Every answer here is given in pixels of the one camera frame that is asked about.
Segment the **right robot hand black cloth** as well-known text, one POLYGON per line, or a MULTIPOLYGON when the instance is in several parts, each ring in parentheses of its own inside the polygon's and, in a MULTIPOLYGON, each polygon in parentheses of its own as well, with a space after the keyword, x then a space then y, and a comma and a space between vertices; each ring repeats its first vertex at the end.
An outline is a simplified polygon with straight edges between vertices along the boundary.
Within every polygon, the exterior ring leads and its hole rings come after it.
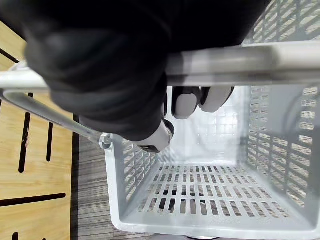
POLYGON ((24 56, 55 104, 147 152, 171 142, 171 53, 240 45, 267 0, 3 0, 24 56))

